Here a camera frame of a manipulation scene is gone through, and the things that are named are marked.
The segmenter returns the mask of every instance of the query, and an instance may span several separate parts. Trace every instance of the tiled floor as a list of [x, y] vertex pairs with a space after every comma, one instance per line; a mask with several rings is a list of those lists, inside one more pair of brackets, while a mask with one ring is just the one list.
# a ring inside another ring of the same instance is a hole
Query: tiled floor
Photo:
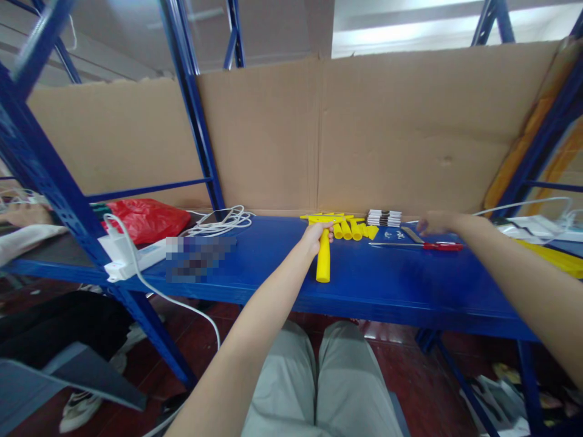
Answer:
[[[31, 296], [31, 290], [41, 293]], [[27, 287], [9, 296], [0, 296], [8, 304], [9, 313], [19, 303], [40, 303], [44, 299], [70, 290], [70, 286], [49, 282]], [[196, 375], [201, 375], [216, 350], [216, 338], [211, 325], [192, 312], [161, 300], [152, 299], [159, 313], [166, 316], [166, 328]], [[237, 305], [218, 303], [207, 313], [217, 322], [224, 338], [239, 314]], [[326, 326], [338, 320], [334, 317], [305, 313], [291, 313], [290, 319], [309, 334], [318, 353]], [[358, 321], [361, 331], [370, 342], [379, 361], [389, 390], [396, 392], [412, 437], [474, 436], [476, 428], [461, 397], [459, 386], [436, 352], [425, 356], [415, 344], [416, 328]], [[468, 376], [485, 374], [494, 377], [490, 362], [499, 359], [500, 351], [513, 355], [514, 346], [507, 340], [488, 339], [467, 334], [446, 333], [443, 338], [450, 352]], [[168, 366], [150, 344], [144, 340], [128, 354], [124, 376], [149, 397], [145, 412], [139, 413], [110, 402], [104, 402], [95, 417], [84, 427], [69, 433], [70, 437], [139, 437], [152, 429], [163, 400], [184, 391]], [[58, 423], [70, 391], [63, 390], [22, 423], [11, 437], [59, 435]]]

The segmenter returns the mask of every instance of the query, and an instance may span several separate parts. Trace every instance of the gray pants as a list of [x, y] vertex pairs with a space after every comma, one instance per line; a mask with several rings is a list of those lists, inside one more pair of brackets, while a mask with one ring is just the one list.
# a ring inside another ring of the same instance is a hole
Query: gray pants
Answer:
[[259, 375], [242, 436], [403, 436], [377, 359], [355, 325], [326, 328], [319, 364], [318, 372], [306, 333], [286, 322]]

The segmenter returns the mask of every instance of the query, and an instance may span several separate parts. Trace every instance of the cardboard sheet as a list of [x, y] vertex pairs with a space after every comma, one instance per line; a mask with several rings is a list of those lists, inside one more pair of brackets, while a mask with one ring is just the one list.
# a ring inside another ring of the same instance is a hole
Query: cardboard sheet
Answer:
[[[174, 80], [38, 89], [28, 104], [84, 194], [202, 178]], [[210, 204], [204, 185], [150, 197], [172, 205]]]
[[[475, 211], [557, 47], [307, 59], [202, 75], [225, 203], [291, 216]], [[86, 194], [202, 176], [173, 80], [40, 89], [29, 104]], [[209, 206], [202, 185], [147, 196]]]
[[326, 62], [318, 209], [479, 210], [557, 47]]
[[199, 78], [227, 205], [316, 208], [319, 67], [308, 59]]

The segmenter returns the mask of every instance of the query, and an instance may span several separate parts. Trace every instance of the person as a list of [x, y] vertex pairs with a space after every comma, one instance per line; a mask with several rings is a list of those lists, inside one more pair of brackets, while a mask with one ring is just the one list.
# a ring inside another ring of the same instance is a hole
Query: person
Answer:
[[[309, 226], [253, 294], [166, 437], [402, 435], [377, 360], [356, 326], [337, 322], [326, 329], [316, 374], [308, 337], [286, 322], [327, 226]], [[432, 211], [417, 229], [422, 235], [458, 234], [583, 388], [579, 281], [485, 218]]]

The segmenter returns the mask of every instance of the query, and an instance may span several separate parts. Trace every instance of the yellow plastic part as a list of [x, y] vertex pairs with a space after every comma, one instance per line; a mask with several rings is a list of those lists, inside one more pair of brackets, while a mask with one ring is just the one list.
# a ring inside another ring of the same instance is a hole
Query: yellow plastic part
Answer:
[[352, 229], [352, 238], [354, 241], [360, 241], [363, 239], [363, 233], [360, 230], [360, 225], [356, 222], [356, 218], [350, 219], [350, 228]]
[[523, 245], [527, 249], [532, 250], [532, 252], [541, 256], [545, 260], [549, 261], [555, 267], [563, 270], [563, 272], [577, 278], [583, 279], [583, 260], [563, 252], [559, 252], [553, 249], [544, 248], [542, 246], [537, 246], [531, 243], [527, 243], [521, 240], [516, 240], [519, 244]]
[[376, 226], [367, 226], [366, 230], [369, 233], [369, 238], [371, 240], [374, 240], [375, 237], [377, 236], [378, 228]]
[[340, 240], [342, 237], [344, 237], [340, 223], [334, 223], [334, 237], [336, 237], [337, 240]]
[[345, 240], [352, 240], [352, 231], [350, 230], [348, 223], [346, 223], [346, 220], [343, 222], [340, 222], [340, 227], [342, 229], [342, 234], [344, 236], [344, 239]]
[[[340, 230], [343, 231], [342, 225], [346, 224], [346, 219], [353, 217], [353, 215], [334, 214], [333, 212], [322, 214], [320, 212], [318, 214], [302, 215], [300, 218], [307, 219], [311, 225], [314, 223], [335, 223], [336, 227], [340, 224]], [[320, 250], [318, 251], [316, 264], [316, 280], [318, 282], [330, 282], [330, 240], [328, 234], [329, 230], [324, 229], [320, 236]]]
[[328, 229], [325, 229], [320, 237], [320, 251], [316, 265], [316, 280], [318, 282], [330, 282], [330, 240], [328, 233]]

